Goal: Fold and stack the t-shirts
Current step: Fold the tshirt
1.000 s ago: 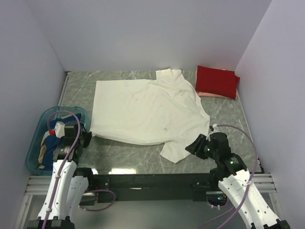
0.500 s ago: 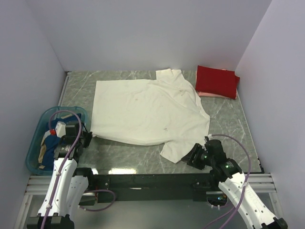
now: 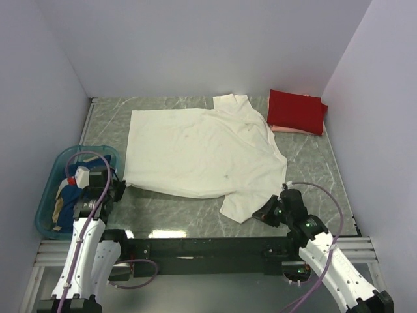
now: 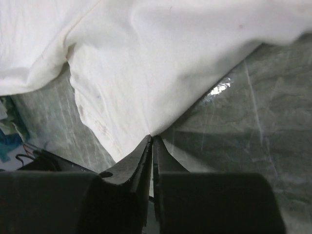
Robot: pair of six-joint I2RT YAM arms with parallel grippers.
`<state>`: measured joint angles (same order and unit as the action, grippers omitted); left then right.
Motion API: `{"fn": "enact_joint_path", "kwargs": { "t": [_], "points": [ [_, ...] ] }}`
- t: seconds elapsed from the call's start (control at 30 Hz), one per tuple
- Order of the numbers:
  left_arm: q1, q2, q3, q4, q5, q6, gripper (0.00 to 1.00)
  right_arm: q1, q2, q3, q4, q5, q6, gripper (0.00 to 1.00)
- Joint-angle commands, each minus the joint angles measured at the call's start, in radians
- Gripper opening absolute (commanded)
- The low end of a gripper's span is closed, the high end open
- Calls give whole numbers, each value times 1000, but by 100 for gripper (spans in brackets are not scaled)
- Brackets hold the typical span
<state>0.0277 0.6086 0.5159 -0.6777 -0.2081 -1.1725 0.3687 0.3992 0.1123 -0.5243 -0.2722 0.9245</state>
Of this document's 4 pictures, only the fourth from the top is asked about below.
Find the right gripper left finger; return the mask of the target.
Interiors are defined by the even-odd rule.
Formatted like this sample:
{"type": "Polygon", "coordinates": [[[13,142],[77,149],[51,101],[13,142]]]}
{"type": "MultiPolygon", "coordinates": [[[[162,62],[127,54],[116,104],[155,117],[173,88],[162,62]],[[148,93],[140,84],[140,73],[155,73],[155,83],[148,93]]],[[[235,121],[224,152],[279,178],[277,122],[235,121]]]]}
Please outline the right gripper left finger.
{"type": "Polygon", "coordinates": [[[140,234],[147,223],[152,169],[152,137],[102,172],[105,227],[114,234],[140,234]]]}

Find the white t-shirt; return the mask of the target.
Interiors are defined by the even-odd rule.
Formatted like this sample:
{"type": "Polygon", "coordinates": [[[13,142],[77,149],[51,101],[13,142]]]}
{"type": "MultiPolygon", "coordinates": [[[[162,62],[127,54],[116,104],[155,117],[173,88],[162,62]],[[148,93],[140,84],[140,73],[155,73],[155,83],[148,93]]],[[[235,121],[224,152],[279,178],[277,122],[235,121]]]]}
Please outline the white t-shirt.
{"type": "Polygon", "coordinates": [[[3,0],[0,93],[38,90],[68,63],[82,123],[118,162],[260,44],[311,30],[309,0],[3,0]]]}

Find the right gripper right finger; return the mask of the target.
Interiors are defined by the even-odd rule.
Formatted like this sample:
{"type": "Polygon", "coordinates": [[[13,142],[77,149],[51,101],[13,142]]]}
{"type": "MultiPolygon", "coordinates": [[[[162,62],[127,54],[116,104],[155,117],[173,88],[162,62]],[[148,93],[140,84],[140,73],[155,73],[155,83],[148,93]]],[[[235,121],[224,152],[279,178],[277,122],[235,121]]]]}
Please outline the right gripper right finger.
{"type": "Polygon", "coordinates": [[[167,173],[189,173],[167,150],[160,136],[153,137],[153,187],[156,220],[159,222],[160,233],[165,224],[165,209],[163,208],[163,191],[161,178],[167,173]]]}

